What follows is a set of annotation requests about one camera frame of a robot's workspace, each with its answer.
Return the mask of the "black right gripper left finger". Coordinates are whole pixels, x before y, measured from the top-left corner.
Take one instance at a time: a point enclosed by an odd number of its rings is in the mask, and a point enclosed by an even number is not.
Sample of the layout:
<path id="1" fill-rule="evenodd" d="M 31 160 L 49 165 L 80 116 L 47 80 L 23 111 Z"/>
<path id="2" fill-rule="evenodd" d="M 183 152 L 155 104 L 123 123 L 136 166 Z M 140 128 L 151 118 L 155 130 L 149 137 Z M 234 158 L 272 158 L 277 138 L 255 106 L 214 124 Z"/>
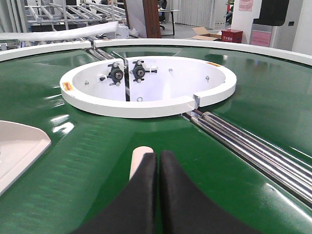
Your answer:
<path id="1" fill-rule="evenodd" d="M 121 193 L 74 234 L 153 234 L 156 212 L 157 156 L 146 153 Z"/>

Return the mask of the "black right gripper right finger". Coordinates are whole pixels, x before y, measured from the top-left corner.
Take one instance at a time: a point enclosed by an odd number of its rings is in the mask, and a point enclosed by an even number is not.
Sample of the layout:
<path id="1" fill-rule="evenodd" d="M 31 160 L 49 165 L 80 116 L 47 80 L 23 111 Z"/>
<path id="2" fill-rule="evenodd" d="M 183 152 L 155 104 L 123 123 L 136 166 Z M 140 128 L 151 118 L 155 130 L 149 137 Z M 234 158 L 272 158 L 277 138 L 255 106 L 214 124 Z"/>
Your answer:
<path id="1" fill-rule="evenodd" d="M 173 152 L 161 152 L 159 172 L 164 233 L 258 233 L 208 198 L 187 176 Z"/>

